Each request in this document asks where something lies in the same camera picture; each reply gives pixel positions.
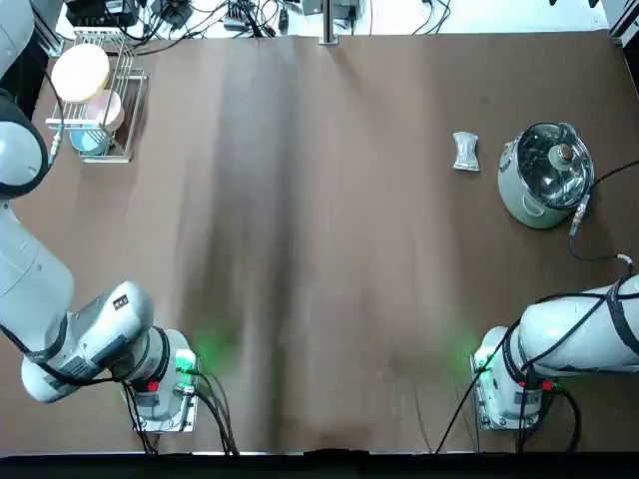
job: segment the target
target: metal pole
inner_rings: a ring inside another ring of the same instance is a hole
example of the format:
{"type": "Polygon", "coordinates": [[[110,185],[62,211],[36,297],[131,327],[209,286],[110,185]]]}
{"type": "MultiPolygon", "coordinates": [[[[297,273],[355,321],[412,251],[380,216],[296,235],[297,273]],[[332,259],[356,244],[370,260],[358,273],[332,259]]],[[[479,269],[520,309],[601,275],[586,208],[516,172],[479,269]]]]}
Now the metal pole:
{"type": "Polygon", "coordinates": [[[321,14],[323,19],[323,29],[319,42],[323,45],[334,45],[337,43],[337,36],[333,31],[332,2],[334,0],[321,0],[321,14]]]}

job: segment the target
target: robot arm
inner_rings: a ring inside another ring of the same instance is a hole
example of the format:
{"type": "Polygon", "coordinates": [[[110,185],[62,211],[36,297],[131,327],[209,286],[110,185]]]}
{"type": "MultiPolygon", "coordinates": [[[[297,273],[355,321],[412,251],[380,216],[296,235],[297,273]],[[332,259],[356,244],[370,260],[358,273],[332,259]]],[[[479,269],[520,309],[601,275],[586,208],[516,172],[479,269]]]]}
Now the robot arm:
{"type": "MultiPolygon", "coordinates": [[[[0,0],[0,52],[7,52],[0,76],[32,31],[28,0],[0,0]]],[[[185,421],[195,422],[196,377],[185,371],[197,364],[185,337],[152,327],[151,298],[131,281],[69,312],[71,272],[14,216],[10,201],[40,185],[50,168],[36,128],[0,94],[0,330],[25,354],[26,390],[54,402],[109,369],[133,386],[144,429],[192,430],[185,421]]]]}
{"type": "MultiPolygon", "coordinates": [[[[606,286],[585,292],[606,294],[610,289],[606,286]]],[[[623,295],[638,292],[639,275],[631,276],[619,288],[623,295]]],[[[639,298],[620,300],[623,314],[615,313],[614,318],[604,301],[582,321],[599,300],[563,297],[530,305],[499,350],[497,346],[508,328],[494,327],[486,333],[470,361],[473,372],[479,372],[492,355],[475,389],[477,413],[484,429],[519,428],[524,387],[523,424],[533,426],[541,407],[542,378],[639,371],[639,298]],[[528,375],[528,361],[548,351],[578,322],[582,323],[565,342],[535,361],[534,371],[528,375]]]]}

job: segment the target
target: metal dish rack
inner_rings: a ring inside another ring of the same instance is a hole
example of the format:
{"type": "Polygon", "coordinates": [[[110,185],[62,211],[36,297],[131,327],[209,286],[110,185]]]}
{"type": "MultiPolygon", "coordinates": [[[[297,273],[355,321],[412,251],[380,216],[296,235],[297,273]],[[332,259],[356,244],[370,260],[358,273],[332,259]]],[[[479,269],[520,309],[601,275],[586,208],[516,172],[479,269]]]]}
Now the metal dish rack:
{"type": "Polygon", "coordinates": [[[50,129],[57,130],[64,118],[65,131],[83,131],[97,144],[108,143],[108,147],[101,154],[90,155],[78,152],[84,163],[129,163],[149,75],[137,66],[138,57],[127,44],[127,38],[121,31],[111,28],[77,28],[75,34],[74,46],[83,43],[97,45],[109,56],[110,72],[105,88],[111,90],[111,94],[105,116],[101,120],[90,120],[87,118],[86,103],[63,102],[62,112],[56,103],[51,118],[48,118],[45,124],[50,129]],[[120,129],[111,133],[105,125],[114,97],[113,92],[120,96],[122,107],[125,109],[125,121],[120,129]]]}

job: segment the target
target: brown tabletop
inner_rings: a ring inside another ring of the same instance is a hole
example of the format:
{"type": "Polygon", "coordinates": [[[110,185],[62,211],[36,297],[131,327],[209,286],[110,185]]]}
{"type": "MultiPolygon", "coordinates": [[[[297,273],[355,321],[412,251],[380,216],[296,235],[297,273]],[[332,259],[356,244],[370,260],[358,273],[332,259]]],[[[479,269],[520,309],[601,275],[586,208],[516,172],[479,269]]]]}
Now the brown tabletop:
{"type": "MultiPolygon", "coordinates": [[[[244,450],[436,446],[493,325],[557,291],[604,285],[615,264],[567,252],[567,225],[519,224],[497,191],[503,144],[572,124],[598,174],[635,160],[639,103],[606,32],[185,41],[152,72],[130,165],[83,165],[66,144],[23,223],[74,273],[79,307],[140,281],[156,323],[217,371],[244,450]],[[481,172],[452,169],[452,133],[479,137],[481,172]]],[[[53,105],[43,90],[35,123],[53,105]]],[[[639,257],[639,171],[602,184],[584,251],[639,257]]],[[[139,450],[118,387],[39,404],[0,341],[0,450],[139,450]]],[[[584,450],[633,450],[633,377],[565,381],[584,450]]],[[[567,444],[557,401],[532,449],[567,444]]],[[[446,442],[472,450],[464,409],[446,442]]],[[[219,449],[207,411],[162,451],[219,449]]],[[[511,450],[512,434],[481,448],[511,450]]]]}

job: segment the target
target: pot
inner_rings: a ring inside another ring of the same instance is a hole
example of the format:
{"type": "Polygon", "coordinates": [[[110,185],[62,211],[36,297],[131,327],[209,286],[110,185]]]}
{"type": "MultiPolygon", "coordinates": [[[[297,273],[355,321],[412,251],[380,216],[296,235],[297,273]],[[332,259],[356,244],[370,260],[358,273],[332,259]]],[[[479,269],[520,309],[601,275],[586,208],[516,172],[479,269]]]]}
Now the pot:
{"type": "Polygon", "coordinates": [[[574,211],[594,178],[590,154],[574,128],[538,123],[505,145],[497,183],[510,213],[544,230],[574,211]]]}

